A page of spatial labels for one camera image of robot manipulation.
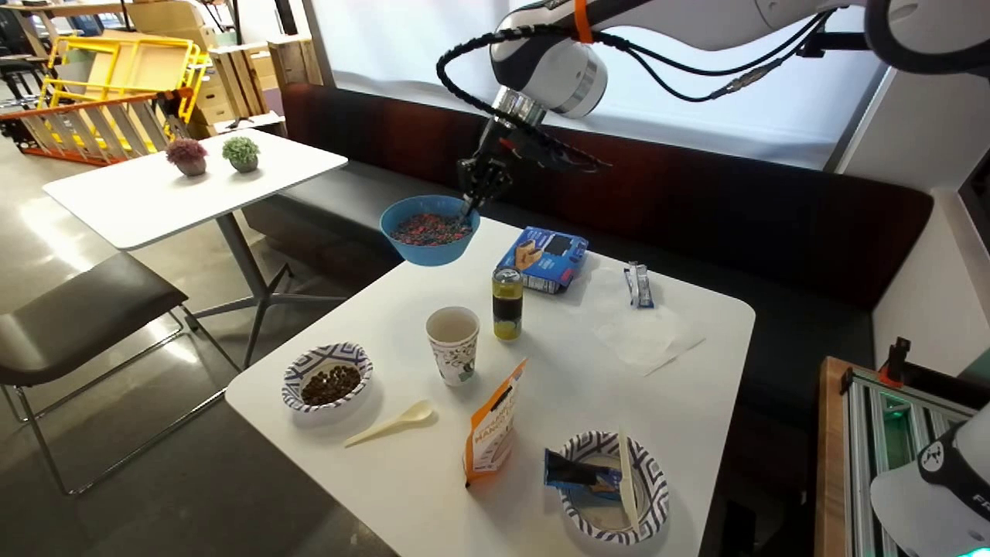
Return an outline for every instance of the snack package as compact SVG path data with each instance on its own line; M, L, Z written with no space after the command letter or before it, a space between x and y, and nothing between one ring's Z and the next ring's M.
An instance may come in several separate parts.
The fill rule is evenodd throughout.
M568 460L552 450L545 450L545 484L561 488L576 507L618 507L622 499L622 471Z
M587 238L526 225L524 235L499 259L499 273L519 273L531 290L562 295L586 267Z
M519 401L519 377L526 363L519 363L495 392L469 414L469 429L465 440L465 486L495 477L499 467L514 452L514 413Z

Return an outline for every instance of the small bottle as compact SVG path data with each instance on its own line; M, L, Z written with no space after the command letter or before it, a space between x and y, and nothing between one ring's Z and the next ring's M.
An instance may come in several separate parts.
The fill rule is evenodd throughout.
M517 270L499 270L491 276L491 315L495 336L517 341L524 331L524 276Z

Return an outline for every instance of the equipment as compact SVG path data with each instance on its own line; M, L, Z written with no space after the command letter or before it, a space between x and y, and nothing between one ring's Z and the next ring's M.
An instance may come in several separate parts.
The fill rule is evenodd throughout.
M990 405L873 480L889 534L920 557L990 550Z
M607 67L590 53L587 43L603 43L628 53L651 76L683 101L712 101L718 96L735 94L789 56L802 51L805 39L822 31L827 20L847 3L862 0L546 0L524 6L502 21L502 31L484 33L444 53L437 63L440 80L467 104L491 114L478 137L472 157L462 161L458 184L469 197L469 211L484 206L514 185L511 165L531 161L552 171L596 171L607 167L595 154L576 152L555 137L540 132L539 125L546 111L562 118L587 118L607 94ZM904 47L904 37L926 37L927 26L953 26L944 20L950 6L944 3L897 3L867 0L867 43L878 58L904 70L922 74L960 74L973 70L990 76L990 6L988 0L966 0L956 6L956 26L962 47ZM651 53L624 37L607 33L607 29L651 29L679 43L700 51L727 51L765 37L806 20L786 43L758 56L738 67L689 67L683 63ZM478 101L444 74L444 64L469 51L489 47L491 70L502 85L495 101ZM701 76L730 76L707 96L688 96L669 87L651 63L664 63L678 70Z

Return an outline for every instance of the window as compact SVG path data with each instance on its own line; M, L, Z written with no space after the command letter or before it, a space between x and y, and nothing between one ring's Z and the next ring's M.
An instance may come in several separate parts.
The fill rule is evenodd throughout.
M440 87L434 64L455 43L495 31L502 14L517 3L519 0L338 0L316 3L316 14L333 64L333 80L341 87L413 101L440 101L467 111L467 104ZM770 37L725 53L700 53L641 29L614 29L614 33L634 37L692 64L725 67L768 53L794 29L784 29ZM860 31L862 10L834 13L828 29ZM555 125L701 152L765 157L794 167L827 167L882 70L882 63L873 53L789 58L770 76L735 96L688 104L663 94L622 53L607 47L595 51L610 67L607 99L581 125L552 118ZM495 96L485 53L458 58L451 64L451 76L478 99ZM700 94L720 85L683 80L678 74L671 80Z

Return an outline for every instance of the robotic arm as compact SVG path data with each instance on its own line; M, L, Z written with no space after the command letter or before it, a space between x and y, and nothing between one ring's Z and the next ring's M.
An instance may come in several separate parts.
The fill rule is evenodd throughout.
M455 51L440 58L440 80L458 94L465 101L491 114L472 157L462 161L458 180L476 211L484 201L511 188L511 165L536 161L540 167L568 167L595 171L603 167L590 154L561 144L557 138L539 132L539 125L546 111L562 118L587 118L607 94L607 67L587 47L590 37L607 47L622 47L643 67L643 51L622 37L610 37L607 29L651 29L655 33L675 37L697 51L727 51L765 37L797 20L811 21L794 33L822 29L827 14L838 6L867 3L867 43L889 64L922 74L956 74L979 70L990 76L990 39L956 53L920 53L905 51L894 31L894 20L926 20L937 13L937 3L905 3L890 13L890 0L545 0L524 6L502 21L499 33L484 37L472 47L489 47L491 70L499 94L491 104L484 104L462 94L441 70L444 63L467 51ZM988 3L967 0L967 10L988 13ZM732 70L707 74L735 74L727 87L712 96L735 94L768 70L774 70L786 56L760 58Z

